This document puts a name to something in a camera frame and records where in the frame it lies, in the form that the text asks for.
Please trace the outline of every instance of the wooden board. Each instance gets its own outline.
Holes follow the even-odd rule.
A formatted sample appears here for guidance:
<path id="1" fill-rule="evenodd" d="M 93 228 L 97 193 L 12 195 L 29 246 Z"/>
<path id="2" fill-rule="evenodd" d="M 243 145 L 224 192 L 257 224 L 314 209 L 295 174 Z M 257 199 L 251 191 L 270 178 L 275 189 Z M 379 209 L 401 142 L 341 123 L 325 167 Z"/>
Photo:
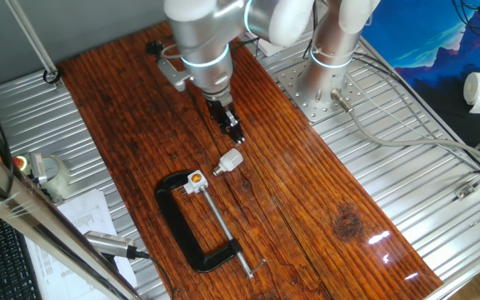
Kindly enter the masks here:
<path id="1" fill-rule="evenodd" d="M 246 142 L 234 172 L 212 175 L 232 148 L 201 92 L 177 92 L 144 53 L 168 26 L 60 64 L 99 152 L 149 252 L 182 299 L 421 299 L 441 285 L 378 205 L 246 48 L 233 53 L 232 96 Z M 233 236 L 255 266 L 194 272 L 153 197 L 158 182 L 201 169 Z M 227 240 L 203 195 L 176 199 L 203 250 Z"/>

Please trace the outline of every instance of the black c-clamp frame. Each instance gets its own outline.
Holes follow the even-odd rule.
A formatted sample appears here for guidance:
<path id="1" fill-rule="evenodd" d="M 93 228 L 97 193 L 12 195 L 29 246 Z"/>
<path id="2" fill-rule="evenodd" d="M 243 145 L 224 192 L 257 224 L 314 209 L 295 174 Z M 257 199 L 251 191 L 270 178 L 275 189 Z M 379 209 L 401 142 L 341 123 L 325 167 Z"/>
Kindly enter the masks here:
<path id="1" fill-rule="evenodd" d="M 178 172 L 164 178 L 155 190 L 155 199 L 190 266 L 200 273 L 208 273 L 234 258 L 242 251 L 242 247 L 233 239 L 214 253 L 203 253 L 172 195 L 173 189 L 188 183 L 188 175 L 191 173 L 193 171 Z"/>

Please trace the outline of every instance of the paper document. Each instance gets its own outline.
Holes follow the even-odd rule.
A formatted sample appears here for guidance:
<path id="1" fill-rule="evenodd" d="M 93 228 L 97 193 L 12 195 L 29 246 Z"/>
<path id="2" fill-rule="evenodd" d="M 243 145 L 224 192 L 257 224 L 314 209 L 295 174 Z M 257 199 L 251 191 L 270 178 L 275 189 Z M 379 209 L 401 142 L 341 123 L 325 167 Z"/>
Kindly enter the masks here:
<path id="1" fill-rule="evenodd" d="M 116 235 L 113 220 L 110 218 L 107 200 L 103 192 L 93 190 L 74 198 L 58 207 L 81 233 L 95 230 Z M 37 276 L 38 288 L 43 299 L 49 300 L 103 300 L 107 296 L 75 274 L 61 262 L 49 255 L 29 239 L 27 247 Z M 115 257 L 117 269 L 132 284 L 137 279 L 128 259 Z"/>

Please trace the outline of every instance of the blue poster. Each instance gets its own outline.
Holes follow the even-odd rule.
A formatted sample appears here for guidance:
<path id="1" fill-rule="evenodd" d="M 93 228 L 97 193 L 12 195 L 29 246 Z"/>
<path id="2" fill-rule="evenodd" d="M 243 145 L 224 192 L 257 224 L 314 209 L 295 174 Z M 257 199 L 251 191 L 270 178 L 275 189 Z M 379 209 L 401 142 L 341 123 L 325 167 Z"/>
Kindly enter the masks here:
<path id="1" fill-rule="evenodd" d="M 480 27 L 479 13 L 466 8 L 466 14 Z M 480 122 L 480 115 L 470 115 L 463 98 L 466 76 L 480 72 L 480 35 L 451 0 L 381 0 L 363 36 L 466 143 L 480 142 L 480 126 L 464 125 Z"/>

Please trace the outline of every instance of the robotic arm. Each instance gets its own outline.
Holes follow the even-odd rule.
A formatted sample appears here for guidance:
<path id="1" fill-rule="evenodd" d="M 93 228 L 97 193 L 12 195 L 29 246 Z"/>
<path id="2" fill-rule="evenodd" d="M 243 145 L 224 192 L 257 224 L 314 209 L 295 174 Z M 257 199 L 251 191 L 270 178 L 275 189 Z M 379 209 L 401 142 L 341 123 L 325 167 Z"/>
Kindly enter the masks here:
<path id="1" fill-rule="evenodd" d="M 275 45 L 290 46 L 307 26 L 313 2 L 165 0 L 167 20 L 187 71 L 182 77 L 201 88 L 212 118 L 235 146 L 245 138 L 230 93 L 233 61 L 228 43 L 249 31 Z M 183 82 L 173 77 L 177 79 L 168 78 L 182 91 Z"/>

